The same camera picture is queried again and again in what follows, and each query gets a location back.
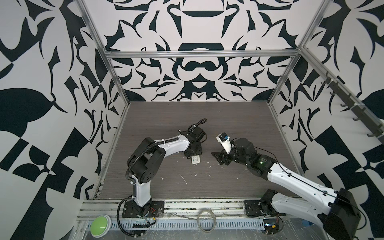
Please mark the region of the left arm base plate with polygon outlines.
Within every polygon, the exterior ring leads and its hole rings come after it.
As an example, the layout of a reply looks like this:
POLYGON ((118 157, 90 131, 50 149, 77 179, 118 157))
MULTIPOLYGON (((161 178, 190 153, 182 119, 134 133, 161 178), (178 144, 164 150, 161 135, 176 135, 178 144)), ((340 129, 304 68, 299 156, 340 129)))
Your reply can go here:
POLYGON ((156 217, 158 214, 163 214, 165 208, 164 201, 149 201, 143 207, 140 207, 136 204, 135 201, 127 201, 124 203, 123 207, 123 218, 136 218, 136 217, 146 217, 152 218, 156 217))

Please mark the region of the green push button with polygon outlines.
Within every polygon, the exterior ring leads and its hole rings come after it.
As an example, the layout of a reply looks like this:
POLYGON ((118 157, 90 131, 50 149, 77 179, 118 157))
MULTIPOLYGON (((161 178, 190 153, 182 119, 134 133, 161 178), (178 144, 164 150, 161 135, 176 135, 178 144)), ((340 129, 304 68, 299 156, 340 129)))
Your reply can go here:
POLYGON ((93 220, 90 228, 91 235, 94 238, 104 237, 112 226, 112 219, 108 215, 100 215, 93 220))

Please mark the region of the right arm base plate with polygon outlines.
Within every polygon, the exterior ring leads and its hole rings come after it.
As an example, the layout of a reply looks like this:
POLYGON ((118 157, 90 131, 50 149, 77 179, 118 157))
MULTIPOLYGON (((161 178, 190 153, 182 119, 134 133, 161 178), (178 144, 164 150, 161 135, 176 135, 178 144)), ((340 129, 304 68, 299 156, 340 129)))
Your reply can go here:
POLYGON ((245 212, 249 218, 286 216, 272 207, 272 200, 245 200, 245 212))

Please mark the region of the wall hook rail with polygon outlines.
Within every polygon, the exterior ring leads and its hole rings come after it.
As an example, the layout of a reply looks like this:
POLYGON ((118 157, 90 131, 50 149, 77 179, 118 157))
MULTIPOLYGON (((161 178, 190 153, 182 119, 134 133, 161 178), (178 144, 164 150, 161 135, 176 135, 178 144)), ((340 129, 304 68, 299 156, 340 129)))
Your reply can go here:
POLYGON ((322 86, 326 86, 331 90, 331 98, 329 100, 329 111, 332 113, 332 102, 334 98, 342 101, 340 107, 346 109, 347 111, 352 111, 355 115, 353 120, 362 122, 366 128, 370 131, 367 134, 369 138, 378 139, 382 145, 384 144, 384 123, 377 117, 366 104, 364 104, 358 97, 352 93, 349 88, 339 79, 333 79, 329 75, 329 72, 326 72, 324 75, 321 75, 324 78, 322 86))

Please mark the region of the white remote control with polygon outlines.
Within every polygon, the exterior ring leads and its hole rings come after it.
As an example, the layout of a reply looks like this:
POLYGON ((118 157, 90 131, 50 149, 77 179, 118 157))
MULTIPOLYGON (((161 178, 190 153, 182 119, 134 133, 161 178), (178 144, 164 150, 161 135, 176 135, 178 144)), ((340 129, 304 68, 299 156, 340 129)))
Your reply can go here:
POLYGON ((201 162, 200 155, 195 155, 191 157, 191 162, 193 165, 197 165, 201 162))

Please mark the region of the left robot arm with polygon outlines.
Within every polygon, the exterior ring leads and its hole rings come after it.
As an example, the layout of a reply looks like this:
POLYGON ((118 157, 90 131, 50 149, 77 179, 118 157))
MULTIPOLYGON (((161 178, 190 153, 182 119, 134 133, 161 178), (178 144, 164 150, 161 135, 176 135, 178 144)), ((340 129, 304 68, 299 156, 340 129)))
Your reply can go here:
POLYGON ((155 177, 163 160, 173 154, 183 152, 191 160, 203 153, 202 143, 207 134, 196 125, 178 135, 162 140, 145 138, 127 160, 125 177, 134 185, 132 205, 142 215, 151 207, 151 180, 155 177))

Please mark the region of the small green circuit board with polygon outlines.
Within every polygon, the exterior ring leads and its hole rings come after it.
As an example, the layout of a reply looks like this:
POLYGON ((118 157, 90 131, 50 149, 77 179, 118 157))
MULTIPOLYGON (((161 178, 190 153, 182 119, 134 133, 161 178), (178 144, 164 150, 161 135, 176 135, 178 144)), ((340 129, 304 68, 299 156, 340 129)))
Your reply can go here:
POLYGON ((276 218, 274 219, 263 219, 264 230, 262 232, 266 235, 276 235, 283 227, 284 223, 276 218))

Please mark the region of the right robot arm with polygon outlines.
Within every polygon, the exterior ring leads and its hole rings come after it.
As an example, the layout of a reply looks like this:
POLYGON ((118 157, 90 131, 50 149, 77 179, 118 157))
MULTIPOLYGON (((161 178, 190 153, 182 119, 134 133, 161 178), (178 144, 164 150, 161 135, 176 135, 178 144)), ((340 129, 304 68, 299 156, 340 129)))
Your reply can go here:
POLYGON ((246 138, 232 140, 222 133, 216 139, 223 150, 212 155, 220 165, 228 166, 232 162, 244 165, 253 175, 300 197, 294 199, 269 190, 260 200, 263 213, 284 213, 307 220, 322 227, 335 240, 355 238, 362 214, 350 191, 344 188, 334 190, 296 174, 275 157, 259 154, 246 138))

